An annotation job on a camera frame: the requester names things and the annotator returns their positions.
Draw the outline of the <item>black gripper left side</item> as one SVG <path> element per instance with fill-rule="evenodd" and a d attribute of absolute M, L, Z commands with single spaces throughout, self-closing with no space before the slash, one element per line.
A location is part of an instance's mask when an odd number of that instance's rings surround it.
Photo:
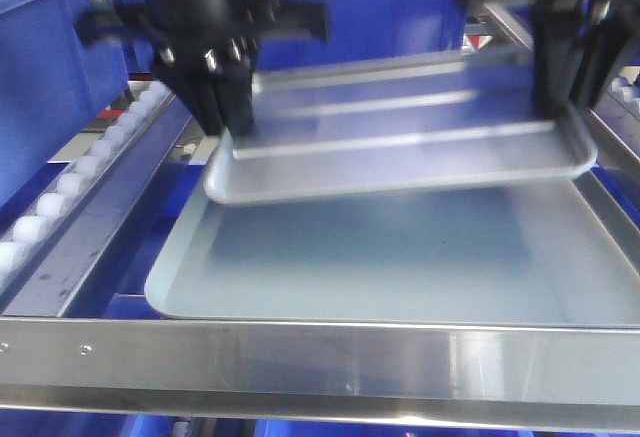
<path fill-rule="evenodd" d="M 327 5 L 317 1 L 249 0 L 236 17 L 216 18 L 202 4 L 189 4 L 178 9 L 176 19 L 163 23 L 149 3 L 133 3 L 87 11 L 74 28 L 85 46 L 101 41 L 145 41 L 155 51 L 177 58 L 179 47 L 226 47 L 242 39 L 251 45 L 263 37 L 325 42 L 329 13 Z M 198 72 L 160 64 L 159 80 L 186 106 L 206 135 L 220 135 L 225 125 L 233 138 L 239 138 L 253 128 L 253 70 L 248 57 L 224 61 L 216 73 L 218 103 L 211 83 Z"/>

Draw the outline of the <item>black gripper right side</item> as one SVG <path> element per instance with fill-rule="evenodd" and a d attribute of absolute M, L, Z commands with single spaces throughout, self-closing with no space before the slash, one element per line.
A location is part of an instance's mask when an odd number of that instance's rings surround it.
<path fill-rule="evenodd" d="M 489 0 L 457 0 L 477 9 Z M 631 28 L 639 23 L 639 0 L 598 0 L 607 4 L 582 4 L 555 11 L 551 1 L 530 8 L 534 44 L 531 100 L 536 111 L 552 117 L 569 99 L 576 109 L 593 107 L 618 75 L 631 52 Z M 571 89 L 564 68 L 571 55 Z"/>

